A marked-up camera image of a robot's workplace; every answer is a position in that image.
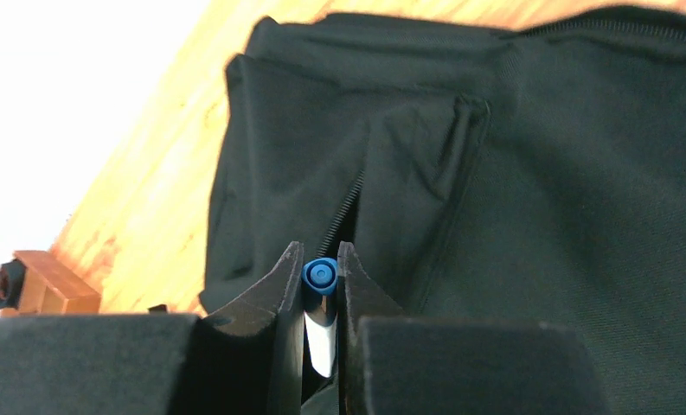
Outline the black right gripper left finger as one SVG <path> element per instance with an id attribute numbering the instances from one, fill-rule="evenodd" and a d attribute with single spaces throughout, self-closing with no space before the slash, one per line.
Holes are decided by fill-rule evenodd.
<path id="1" fill-rule="evenodd" d="M 0 414 L 297 414 L 304 249 L 215 313 L 0 320 Z"/>

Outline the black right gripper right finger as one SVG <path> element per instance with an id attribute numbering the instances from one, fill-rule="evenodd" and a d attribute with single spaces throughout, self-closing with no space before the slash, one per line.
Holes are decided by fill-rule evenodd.
<path id="1" fill-rule="evenodd" d="M 545 322 L 408 316 L 337 254 L 339 408 L 344 414 L 606 414 L 576 334 Z"/>

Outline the blue white marker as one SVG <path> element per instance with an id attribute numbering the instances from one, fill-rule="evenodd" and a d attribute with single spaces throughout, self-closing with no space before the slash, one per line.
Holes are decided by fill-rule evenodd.
<path id="1" fill-rule="evenodd" d="M 337 262 L 314 259 L 303 266 L 301 279 L 311 366 L 328 379 L 337 356 Z"/>

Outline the black backpack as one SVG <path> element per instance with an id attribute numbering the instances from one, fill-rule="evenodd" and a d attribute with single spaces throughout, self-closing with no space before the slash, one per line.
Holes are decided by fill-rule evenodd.
<path id="1" fill-rule="evenodd" d="M 266 17 L 226 80 L 206 311 L 346 240 L 405 310 L 568 326 L 613 413 L 686 414 L 686 15 Z"/>

